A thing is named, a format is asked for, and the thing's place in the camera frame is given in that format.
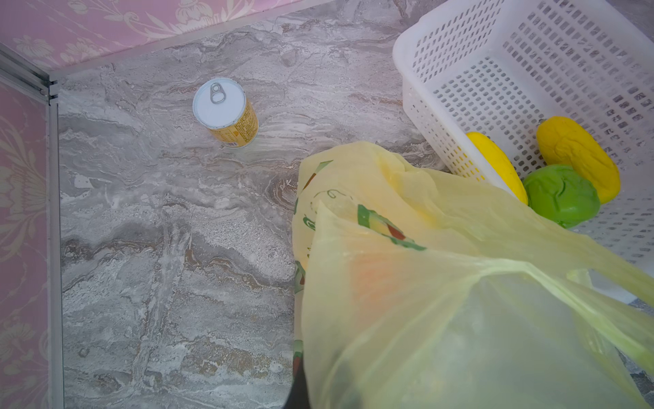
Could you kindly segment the green toy fruit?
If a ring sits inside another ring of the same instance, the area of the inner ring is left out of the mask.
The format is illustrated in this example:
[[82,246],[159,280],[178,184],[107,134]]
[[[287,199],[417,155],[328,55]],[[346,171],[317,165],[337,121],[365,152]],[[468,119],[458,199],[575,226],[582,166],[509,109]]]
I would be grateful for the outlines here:
[[523,185],[531,209],[562,228],[585,223],[601,209],[594,185],[570,165],[545,166],[527,176]]

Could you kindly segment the yellow green toy mango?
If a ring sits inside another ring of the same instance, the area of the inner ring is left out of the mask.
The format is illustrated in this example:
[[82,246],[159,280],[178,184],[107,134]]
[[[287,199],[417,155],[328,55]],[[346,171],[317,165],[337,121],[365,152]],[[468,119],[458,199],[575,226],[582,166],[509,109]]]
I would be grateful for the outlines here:
[[487,136],[478,133],[470,132],[467,137],[480,151],[481,155],[486,159],[489,165],[497,172],[497,175],[502,179],[515,197],[523,204],[528,204],[528,195],[524,188],[522,181],[511,161],[507,155],[502,151],[496,143],[494,143]]

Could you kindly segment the yellow plastic bag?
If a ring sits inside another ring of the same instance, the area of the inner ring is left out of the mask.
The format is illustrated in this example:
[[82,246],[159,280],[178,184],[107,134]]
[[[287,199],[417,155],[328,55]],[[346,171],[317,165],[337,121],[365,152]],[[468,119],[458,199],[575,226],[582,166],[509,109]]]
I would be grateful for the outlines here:
[[490,184],[367,141],[301,162],[299,374],[313,408],[645,408],[653,280]]

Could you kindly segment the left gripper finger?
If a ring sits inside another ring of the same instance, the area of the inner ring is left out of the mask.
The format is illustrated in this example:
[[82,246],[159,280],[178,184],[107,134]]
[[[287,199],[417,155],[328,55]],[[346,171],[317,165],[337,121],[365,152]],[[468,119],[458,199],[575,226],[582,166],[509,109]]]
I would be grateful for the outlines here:
[[284,409],[311,409],[303,358],[294,359],[294,381]]

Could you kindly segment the white plastic basket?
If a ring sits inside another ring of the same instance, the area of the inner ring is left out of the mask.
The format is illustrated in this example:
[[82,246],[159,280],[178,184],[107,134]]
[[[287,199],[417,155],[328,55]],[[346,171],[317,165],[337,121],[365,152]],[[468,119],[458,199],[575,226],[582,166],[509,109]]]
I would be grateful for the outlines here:
[[653,44],[605,1],[449,1],[393,46],[403,108],[454,174],[503,187],[468,139],[521,177],[544,166],[539,124],[575,120],[618,166],[621,191],[576,227],[653,271]]

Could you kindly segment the yellow toy starfruit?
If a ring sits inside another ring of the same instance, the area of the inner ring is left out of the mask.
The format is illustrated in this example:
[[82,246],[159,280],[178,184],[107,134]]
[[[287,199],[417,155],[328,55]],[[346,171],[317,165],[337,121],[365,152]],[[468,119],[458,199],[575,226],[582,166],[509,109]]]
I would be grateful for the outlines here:
[[593,184],[602,204],[618,197],[621,180],[617,165],[575,120],[546,119],[536,130],[536,141],[548,165],[570,165]]

